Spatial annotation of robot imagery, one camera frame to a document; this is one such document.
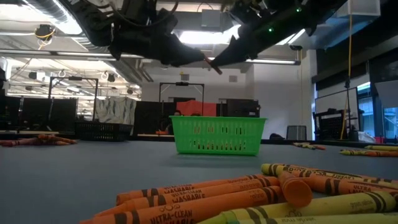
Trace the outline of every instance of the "white fabric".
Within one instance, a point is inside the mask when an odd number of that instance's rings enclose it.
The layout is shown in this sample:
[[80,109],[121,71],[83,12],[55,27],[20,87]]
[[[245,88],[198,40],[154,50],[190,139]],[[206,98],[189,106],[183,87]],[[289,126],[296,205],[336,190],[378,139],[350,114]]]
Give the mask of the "white fabric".
[[95,117],[101,123],[133,124],[136,101],[126,97],[97,100]]

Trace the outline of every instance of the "table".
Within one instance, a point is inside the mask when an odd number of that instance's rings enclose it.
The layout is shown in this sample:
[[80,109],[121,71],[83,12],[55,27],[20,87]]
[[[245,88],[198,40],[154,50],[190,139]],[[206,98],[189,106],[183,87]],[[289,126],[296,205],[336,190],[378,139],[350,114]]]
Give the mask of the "table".
[[0,147],[0,223],[78,223],[113,207],[121,192],[258,174],[263,163],[398,179],[396,158],[343,156],[340,149],[261,145],[254,157],[178,155],[174,142]]

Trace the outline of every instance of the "green plastic basket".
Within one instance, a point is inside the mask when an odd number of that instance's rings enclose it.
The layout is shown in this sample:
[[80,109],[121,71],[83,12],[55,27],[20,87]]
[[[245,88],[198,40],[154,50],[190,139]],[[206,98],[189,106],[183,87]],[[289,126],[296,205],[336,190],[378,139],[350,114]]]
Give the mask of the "green plastic basket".
[[257,155],[266,118],[171,116],[179,153]]

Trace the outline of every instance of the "black bin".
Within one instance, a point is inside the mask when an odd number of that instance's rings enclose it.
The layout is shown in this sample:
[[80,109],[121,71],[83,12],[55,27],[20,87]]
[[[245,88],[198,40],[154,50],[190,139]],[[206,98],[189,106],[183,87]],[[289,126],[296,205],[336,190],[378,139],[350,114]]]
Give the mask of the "black bin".
[[76,137],[86,141],[118,142],[129,139],[133,125],[99,122],[75,122]]

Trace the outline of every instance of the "fluorescent light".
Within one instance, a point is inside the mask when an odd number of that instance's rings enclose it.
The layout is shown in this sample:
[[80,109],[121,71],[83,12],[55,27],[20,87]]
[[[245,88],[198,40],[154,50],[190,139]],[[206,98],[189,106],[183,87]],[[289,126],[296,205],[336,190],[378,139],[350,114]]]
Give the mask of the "fluorescent light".
[[[34,94],[34,93],[7,93],[8,96],[36,96],[36,97],[48,97],[46,94]],[[94,100],[94,96],[85,95],[65,95],[65,94],[51,94],[51,97],[56,98],[81,98],[84,100]],[[106,96],[97,96],[99,100],[105,100]]]
[[4,54],[37,54],[37,55],[50,55],[48,51],[41,50],[12,50],[12,49],[0,49],[0,53]]
[[357,86],[357,89],[359,91],[359,90],[365,90],[370,87],[371,87],[371,82],[367,82],[367,83],[363,83],[362,85]]
[[295,65],[296,61],[291,60],[271,60],[271,59],[247,59],[246,63],[269,63],[269,64],[279,64],[279,65]]
[[58,52],[58,55],[64,56],[86,56],[86,57],[112,57],[106,53],[86,53],[86,52]]
[[224,32],[184,31],[180,41],[186,44],[229,44],[232,36],[238,38],[239,27],[236,25]]
[[305,32],[305,29],[300,30],[289,42],[288,44],[293,44],[303,33]]
[[290,37],[288,37],[288,38],[282,40],[281,42],[279,42],[279,43],[276,44],[276,45],[285,45],[285,44],[287,44],[287,42],[290,41],[290,40],[294,37],[294,35],[295,35],[295,34],[291,35]]
[[76,87],[68,87],[67,90],[74,91],[75,93],[79,93],[80,89]]
[[70,86],[69,84],[67,84],[67,83],[64,82],[64,81],[60,81],[60,84],[65,85],[65,86]]

